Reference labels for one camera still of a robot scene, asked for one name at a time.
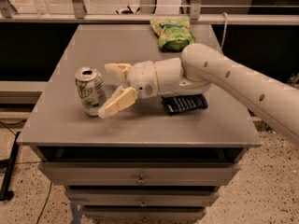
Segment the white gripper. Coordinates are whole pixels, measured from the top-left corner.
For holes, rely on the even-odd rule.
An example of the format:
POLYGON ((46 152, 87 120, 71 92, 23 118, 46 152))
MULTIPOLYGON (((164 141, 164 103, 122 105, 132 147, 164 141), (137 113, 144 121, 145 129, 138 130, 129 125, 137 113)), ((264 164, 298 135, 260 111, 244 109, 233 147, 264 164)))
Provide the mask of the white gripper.
POLYGON ((106 119, 133 105, 138 95, 147 99, 158 95, 157 72, 154 62, 146 61, 131 66, 129 63, 107 63, 105 70, 121 83, 131 87, 119 86, 112 96, 98 109, 98 116, 106 119))

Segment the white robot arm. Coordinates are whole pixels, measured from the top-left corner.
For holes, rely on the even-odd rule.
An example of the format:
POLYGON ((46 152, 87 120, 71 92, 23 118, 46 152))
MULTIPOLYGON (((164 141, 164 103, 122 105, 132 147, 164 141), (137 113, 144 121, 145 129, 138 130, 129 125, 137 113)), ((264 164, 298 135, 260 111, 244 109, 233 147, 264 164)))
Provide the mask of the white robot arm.
POLYGON ((97 111, 111 117, 138 98, 191 95, 215 84, 293 143, 299 142, 299 90, 237 63, 200 43, 178 58, 159 62, 108 63, 106 71, 121 85, 97 111))

